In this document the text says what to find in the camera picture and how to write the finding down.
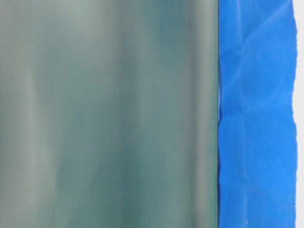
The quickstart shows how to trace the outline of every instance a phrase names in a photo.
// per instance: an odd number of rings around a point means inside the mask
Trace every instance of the blue painter's tape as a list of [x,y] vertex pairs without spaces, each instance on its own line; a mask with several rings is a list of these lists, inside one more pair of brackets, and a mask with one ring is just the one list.
[[219,227],[295,227],[290,0],[219,3]]

